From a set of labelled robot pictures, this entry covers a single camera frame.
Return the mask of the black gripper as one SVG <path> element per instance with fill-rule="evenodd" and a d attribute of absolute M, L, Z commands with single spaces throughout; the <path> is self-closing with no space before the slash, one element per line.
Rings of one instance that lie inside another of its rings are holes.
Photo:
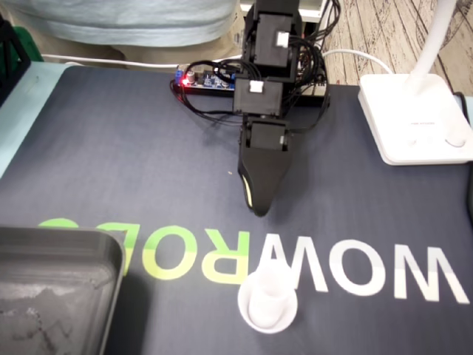
<path fill-rule="evenodd" d="M 270 209 L 289 169 L 290 130 L 287 121 L 249 118 L 242 126 L 238 173 L 248 208 L 258 217 Z"/>

